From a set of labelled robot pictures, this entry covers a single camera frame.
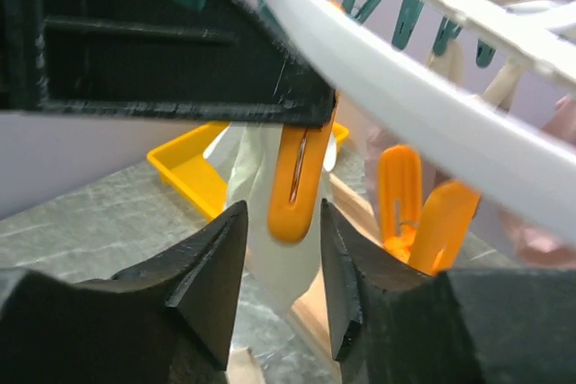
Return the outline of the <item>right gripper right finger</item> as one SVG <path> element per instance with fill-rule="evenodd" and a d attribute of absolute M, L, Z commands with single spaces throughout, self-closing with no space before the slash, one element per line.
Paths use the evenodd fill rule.
<path fill-rule="evenodd" d="M 353 246 L 375 383 L 572 383 L 575 274 L 455 269 L 430 277 Z"/>

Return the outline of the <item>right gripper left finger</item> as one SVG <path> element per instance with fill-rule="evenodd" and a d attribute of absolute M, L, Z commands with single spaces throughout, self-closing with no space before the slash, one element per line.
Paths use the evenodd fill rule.
<path fill-rule="evenodd" d="M 2 270 L 2 382 L 224 382 L 247 232 L 239 201 L 107 280 Z"/>

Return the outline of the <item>orange plastic clothes clip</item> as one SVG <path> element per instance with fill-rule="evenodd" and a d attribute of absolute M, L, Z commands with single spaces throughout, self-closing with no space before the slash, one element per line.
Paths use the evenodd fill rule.
<path fill-rule="evenodd" d="M 277 241 L 295 245 L 308 233 L 335 113 L 319 129 L 284 126 L 274 171 L 267 226 Z"/>

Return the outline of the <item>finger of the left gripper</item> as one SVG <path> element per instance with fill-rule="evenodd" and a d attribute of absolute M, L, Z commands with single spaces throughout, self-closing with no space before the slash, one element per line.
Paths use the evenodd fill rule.
<path fill-rule="evenodd" d="M 1 0 L 1 106 L 318 127 L 335 94 L 245 0 Z"/>

